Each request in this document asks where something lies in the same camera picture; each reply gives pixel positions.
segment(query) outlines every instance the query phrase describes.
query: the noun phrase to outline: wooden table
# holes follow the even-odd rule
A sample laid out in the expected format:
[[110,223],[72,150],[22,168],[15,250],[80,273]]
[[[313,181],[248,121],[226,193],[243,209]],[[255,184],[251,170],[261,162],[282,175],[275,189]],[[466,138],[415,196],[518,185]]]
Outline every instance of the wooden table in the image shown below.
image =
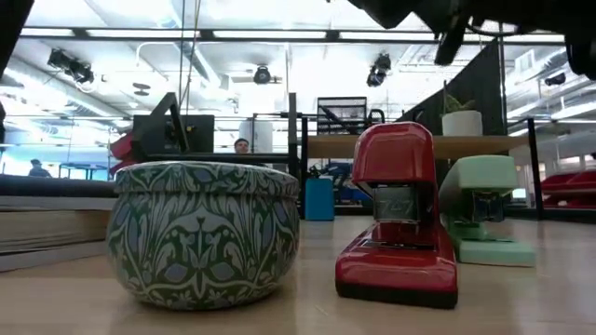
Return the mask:
[[498,223],[537,247],[536,268],[460,264],[459,304],[440,311],[337,296],[335,258],[370,223],[303,222],[300,251],[278,293],[219,312],[138,304],[104,257],[0,274],[0,334],[596,334],[595,226]]
[[[322,135],[308,137],[308,158],[354,158],[358,136]],[[458,159],[479,154],[499,154],[527,144],[526,137],[434,136],[435,158]]]

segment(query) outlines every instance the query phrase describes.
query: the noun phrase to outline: pipe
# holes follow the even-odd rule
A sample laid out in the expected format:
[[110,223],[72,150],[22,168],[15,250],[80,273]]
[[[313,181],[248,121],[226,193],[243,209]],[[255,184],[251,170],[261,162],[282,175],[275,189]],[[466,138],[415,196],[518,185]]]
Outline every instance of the pipe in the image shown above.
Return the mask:
[[15,56],[8,62],[5,75],[12,77],[17,81],[22,81],[19,80],[19,77],[21,79],[25,76],[30,77],[36,82],[39,82],[40,85],[60,92],[62,95],[67,96],[70,101],[89,109],[99,116],[129,116],[128,114],[79,91],[75,87],[64,83],[59,78],[52,79],[52,75],[34,68]]
[[[174,5],[171,1],[169,1],[169,16],[164,16],[163,21],[158,21],[157,26],[159,28],[164,29],[183,29],[182,21],[176,14],[174,10]],[[175,44],[175,46],[180,50],[180,52],[191,62],[193,68],[212,86],[219,88],[221,85],[221,80],[217,73],[211,68],[211,66],[207,63],[205,57],[201,54],[201,52],[194,47],[192,42],[184,42],[181,44]]]
[[137,51],[136,51],[135,64],[137,65],[137,67],[139,67],[141,65],[141,48],[144,47],[144,46],[152,46],[152,45],[172,45],[172,43],[171,42],[145,42],[145,43],[141,43],[137,47]]

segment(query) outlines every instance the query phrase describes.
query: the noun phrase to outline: stapler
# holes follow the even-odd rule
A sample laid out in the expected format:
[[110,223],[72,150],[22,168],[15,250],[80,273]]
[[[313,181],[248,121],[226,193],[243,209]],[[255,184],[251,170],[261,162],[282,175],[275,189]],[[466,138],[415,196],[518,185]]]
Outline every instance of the stapler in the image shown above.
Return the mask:
[[373,224],[335,264],[341,297],[452,309],[457,268],[440,224],[432,135],[412,122],[370,127],[352,181],[373,201]]
[[513,157],[479,155],[455,162],[440,188],[439,203],[460,262],[535,266],[531,246],[490,234],[484,224],[505,219],[502,197],[517,187]]

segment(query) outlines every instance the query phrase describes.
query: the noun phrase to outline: black partition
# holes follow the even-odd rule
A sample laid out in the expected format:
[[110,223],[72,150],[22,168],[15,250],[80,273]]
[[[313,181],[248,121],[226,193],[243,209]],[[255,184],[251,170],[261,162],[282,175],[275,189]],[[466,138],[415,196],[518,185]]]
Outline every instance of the black partition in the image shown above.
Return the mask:
[[[446,86],[447,93],[461,103],[474,100],[474,109],[482,113],[484,135],[507,135],[507,120],[503,118],[499,45],[495,39],[482,49],[470,63]],[[398,121],[415,121],[433,135],[442,135],[444,92],[439,90]],[[440,185],[449,170],[448,162],[438,160],[437,183]]]

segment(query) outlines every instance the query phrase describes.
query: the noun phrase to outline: white planter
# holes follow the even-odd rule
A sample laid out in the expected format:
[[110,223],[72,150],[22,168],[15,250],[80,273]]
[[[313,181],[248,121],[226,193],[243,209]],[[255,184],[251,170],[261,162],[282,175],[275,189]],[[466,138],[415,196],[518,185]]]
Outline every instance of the white planter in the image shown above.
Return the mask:
[[443,136],[482,136],[482,114],[459,111],[442,118]]

